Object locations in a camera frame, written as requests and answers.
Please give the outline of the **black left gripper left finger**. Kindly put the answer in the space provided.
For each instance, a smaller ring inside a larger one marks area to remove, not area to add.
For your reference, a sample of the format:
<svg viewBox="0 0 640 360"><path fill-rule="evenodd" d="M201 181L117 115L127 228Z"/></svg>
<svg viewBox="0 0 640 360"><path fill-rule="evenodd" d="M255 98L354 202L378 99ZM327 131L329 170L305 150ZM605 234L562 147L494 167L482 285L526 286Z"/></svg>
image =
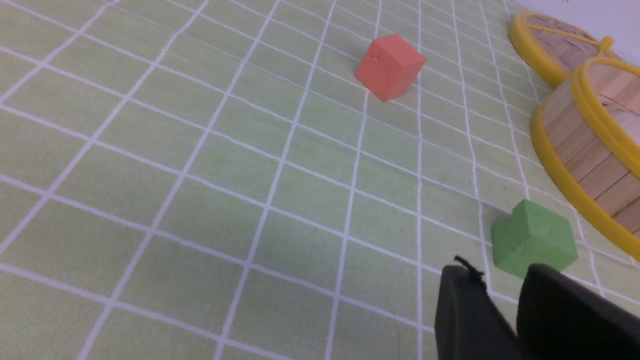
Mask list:
<svg viewBox="0 0 640 360"><path fill-rule="evenodd" d="M459 255L439 280L434 331L440 360L529 360L531 353L496 307L484 273Z"/></svg>

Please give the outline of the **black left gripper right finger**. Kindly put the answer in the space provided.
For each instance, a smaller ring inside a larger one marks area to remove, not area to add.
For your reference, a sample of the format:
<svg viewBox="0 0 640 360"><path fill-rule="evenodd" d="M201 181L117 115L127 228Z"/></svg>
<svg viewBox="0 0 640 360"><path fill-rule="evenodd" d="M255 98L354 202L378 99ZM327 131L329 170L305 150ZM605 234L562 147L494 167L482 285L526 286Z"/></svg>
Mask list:
<svg viewBox="0 0 640 360"><path fill-rule="evenodd" d="M545 264L528 267L516 332L540 360L637 360L640 321Z"/></svg>

